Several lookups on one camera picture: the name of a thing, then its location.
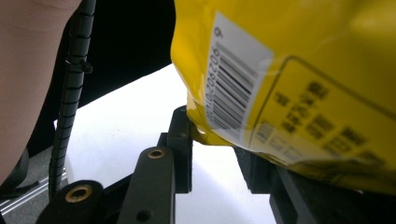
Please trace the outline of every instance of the plastic bag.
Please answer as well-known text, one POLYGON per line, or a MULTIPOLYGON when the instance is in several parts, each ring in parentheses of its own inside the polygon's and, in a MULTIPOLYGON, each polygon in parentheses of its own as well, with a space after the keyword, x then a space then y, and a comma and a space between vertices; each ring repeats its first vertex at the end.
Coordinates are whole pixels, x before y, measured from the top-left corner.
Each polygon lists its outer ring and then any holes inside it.
POLYGON ((176 0, 195 140, 396 195, 395 1, 176 0))

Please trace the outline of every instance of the white surface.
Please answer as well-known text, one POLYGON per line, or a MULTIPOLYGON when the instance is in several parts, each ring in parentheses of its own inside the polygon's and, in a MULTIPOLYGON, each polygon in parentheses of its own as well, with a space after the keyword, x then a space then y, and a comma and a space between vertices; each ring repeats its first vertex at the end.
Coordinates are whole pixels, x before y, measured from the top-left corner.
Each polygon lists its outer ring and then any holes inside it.
MULTIPOLYGON (((128 84, 77 112, 66 156, 69 183, 107 187, 134 171, 140 152, 166 133, 174 109, 187 103, 175 67, 128 84)), ((177 224, 275 223, 268 195, 252 195, 230 147, 194 143, 192 192, 177 195, 177 224)))

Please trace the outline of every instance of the skin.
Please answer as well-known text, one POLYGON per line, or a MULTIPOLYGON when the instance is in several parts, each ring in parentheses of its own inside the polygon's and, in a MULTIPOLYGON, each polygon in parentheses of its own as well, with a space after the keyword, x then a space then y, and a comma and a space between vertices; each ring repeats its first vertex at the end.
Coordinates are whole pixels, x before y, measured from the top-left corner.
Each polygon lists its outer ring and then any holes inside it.
POLYGON ((0 0, 0 184, 29 141, 80 1, 0 0))

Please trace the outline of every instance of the black coiled cable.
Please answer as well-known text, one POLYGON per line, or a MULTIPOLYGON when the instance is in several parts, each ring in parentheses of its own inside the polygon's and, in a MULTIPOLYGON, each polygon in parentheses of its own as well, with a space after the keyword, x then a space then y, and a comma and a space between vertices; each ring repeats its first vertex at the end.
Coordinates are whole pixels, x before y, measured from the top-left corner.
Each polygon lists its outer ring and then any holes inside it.
POLYGON ((64 91, 49 162, 49 198, 61 189, 64 159, 78 109, 87 63, 96 0, 83 0, 70 18, 69 50, 66 58, 64 91))

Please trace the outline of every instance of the white label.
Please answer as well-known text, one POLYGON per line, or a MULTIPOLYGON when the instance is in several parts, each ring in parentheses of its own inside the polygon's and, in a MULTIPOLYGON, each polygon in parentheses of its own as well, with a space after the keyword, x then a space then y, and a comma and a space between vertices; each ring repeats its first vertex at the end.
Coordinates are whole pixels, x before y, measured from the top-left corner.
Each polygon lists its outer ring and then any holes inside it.
POLYGON ((206 70, 205 114, 213 130, 242 145, 251 107, 273 52, 217 13, 206 70))

